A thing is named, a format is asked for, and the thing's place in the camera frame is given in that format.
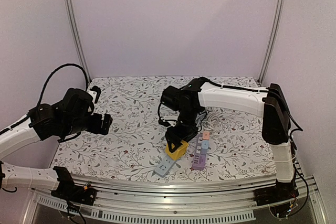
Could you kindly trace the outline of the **yellow cube socket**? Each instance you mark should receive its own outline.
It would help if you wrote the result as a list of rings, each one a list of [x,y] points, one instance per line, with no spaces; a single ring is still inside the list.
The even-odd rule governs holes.
[[[181,141],[179,147],[176,147],[173,143],[168,142],[165,147],[165,153],[174,161],[182,157],[188,148],[188,143]]]

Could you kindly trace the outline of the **pink plug adapter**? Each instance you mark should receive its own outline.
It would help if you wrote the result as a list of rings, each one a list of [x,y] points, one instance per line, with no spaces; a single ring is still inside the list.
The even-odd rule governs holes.
[[[210,132],[209,131],[204,131],[202,133],[202,140],[209,140],[210,139]]]

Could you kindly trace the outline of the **blue plug adapter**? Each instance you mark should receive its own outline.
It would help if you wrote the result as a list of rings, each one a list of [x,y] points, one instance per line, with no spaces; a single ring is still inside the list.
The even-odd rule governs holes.
[[[202,140],[202,143],[201,143],[201,154],[202,155],[206,155],[208,149],[209,149],[209,141]]]

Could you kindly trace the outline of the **light blue power strip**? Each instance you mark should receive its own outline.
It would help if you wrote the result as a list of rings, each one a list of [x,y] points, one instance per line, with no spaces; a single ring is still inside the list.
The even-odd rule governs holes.
[[[169,155],[165,155],[158,166],[154,169],[154,173],[160,177],[165,177],[175,163],[176,160],[172,159]]]

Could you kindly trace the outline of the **purple power strip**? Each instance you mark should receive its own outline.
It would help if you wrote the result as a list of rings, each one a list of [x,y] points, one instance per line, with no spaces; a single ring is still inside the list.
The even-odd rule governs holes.
[[[196,137],[195,151],[192,161],[193,170],[203,170],[206,163],[206,155],[209,150],[210,131],[203,131]]]

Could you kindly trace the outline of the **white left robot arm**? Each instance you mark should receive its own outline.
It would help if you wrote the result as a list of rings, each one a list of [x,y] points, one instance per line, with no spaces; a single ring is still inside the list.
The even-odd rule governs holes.
[[[69,88],[55,104],[42,102],[53,75],[68,66],[66,63],[53,70],[43,85],[37,105],[18,121],[1,130],[1,158],[51,137],[57,137],[58,143],[65,143],[76,139],[82,132],[95,135],[109,133],[111,115],[94,112],[101,95],[101,89],[97,86],[90,88],[86,84],[83,90]],[[78,188],[65,167],[41,169],[1,162],[1,188],[12,192],[18,187],[58,191],[67,200],[73,200],[78,195]]]

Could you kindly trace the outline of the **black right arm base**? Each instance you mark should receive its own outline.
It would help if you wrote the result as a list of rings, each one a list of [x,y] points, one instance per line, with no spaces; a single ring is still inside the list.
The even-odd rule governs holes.
[[[257,206],[273,204],[299,196],[294,179],[289,183],[281,183],[276,180],[275,185],[255,189],[253,193],[254,201],[256,202]]]

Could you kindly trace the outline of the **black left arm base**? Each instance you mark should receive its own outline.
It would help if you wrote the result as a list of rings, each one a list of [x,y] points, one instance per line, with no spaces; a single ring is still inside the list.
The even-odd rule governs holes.
[[[65,167],[55,166],[53,170],[57,174],[57,182],[59,183],[57,188],[51,191],[53,197],[93,206],[97,190],[92,187],[90,181],[85,182],[84,185],[76,185]]]

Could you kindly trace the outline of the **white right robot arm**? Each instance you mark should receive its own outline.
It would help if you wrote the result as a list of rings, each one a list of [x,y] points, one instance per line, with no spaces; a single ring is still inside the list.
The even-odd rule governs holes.
[[[279,184],[271,196],[282,201],[291,194],[296,175],[292,134],[301,127],[279,85],[240,87],[198,77],[165,88],[160,106],[177,113],[175,120],[159,120],[171,159],[182,157],[197,137],[192,170],[218,179],[275,174]]]

